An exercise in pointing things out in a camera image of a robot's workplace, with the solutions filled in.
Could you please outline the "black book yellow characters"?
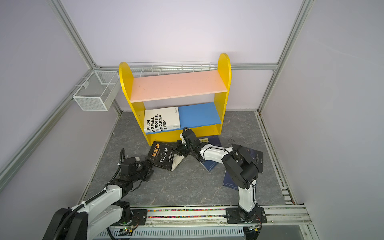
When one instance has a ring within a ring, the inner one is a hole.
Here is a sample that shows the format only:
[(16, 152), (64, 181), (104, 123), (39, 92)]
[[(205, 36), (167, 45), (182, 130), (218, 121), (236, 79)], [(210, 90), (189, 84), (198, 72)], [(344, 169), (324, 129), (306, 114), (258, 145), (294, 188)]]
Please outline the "black book yellow characters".
[(184, 156), (176, 153), (177, 143), (163, 143), (154, 141), (148, 157), (154, 162), (155, 167), (173, 171), (184, 159)]

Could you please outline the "white book black text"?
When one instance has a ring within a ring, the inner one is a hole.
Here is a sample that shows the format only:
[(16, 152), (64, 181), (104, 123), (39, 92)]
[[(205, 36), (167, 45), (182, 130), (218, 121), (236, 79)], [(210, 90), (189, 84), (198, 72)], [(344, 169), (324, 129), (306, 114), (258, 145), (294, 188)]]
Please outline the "white book black text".
[(180, 128), (178, 107), (145, 110), (143, 130), (146, 134), (173, 131)]

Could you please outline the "dark book white characters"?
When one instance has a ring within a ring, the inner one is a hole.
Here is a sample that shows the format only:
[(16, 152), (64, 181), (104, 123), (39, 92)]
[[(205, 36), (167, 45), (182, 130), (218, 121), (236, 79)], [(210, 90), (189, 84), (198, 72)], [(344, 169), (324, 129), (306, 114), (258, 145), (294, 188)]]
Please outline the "dark book white characters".
[(233, 150), (237, 150), (247, 162), (254, 162), (259, 173), (264, 172), (264, 153), (238, 144), (232, 144)]

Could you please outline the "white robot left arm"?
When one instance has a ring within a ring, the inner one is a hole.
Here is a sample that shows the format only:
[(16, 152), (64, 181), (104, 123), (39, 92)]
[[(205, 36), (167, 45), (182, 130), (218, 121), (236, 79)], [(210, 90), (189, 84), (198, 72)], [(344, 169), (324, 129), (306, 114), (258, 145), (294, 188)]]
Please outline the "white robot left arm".
[(139, 224), (131, 205), (122, 200), (133, 192), (136, 182), (145, 182), (153, 174), (154, 162), (149, 158), (120, 156), (118, 169), (102, 191), (72, 208), (55, 212), (43, 236), (45, 240), (92, 240), (115, 223)]

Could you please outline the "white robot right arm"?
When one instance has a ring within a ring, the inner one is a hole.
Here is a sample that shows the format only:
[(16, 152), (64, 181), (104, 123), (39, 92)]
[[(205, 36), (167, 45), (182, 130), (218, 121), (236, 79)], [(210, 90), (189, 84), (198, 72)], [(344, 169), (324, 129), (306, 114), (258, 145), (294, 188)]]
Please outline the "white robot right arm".
[(183, 128), (180, 138), (177, 141), (177, 154), (185, 157), (191, 155), (201, 163), (214, 161), (225, 166), (226, 172), (239, 189), (239, 216), (236, 220), (244, 223), (252, 221), (257, 216), (259, 207), (256, 183), (260, 171), (247, 148), (237, 144), (224, 148), (201, 142), (193, 130), (187, 127)]

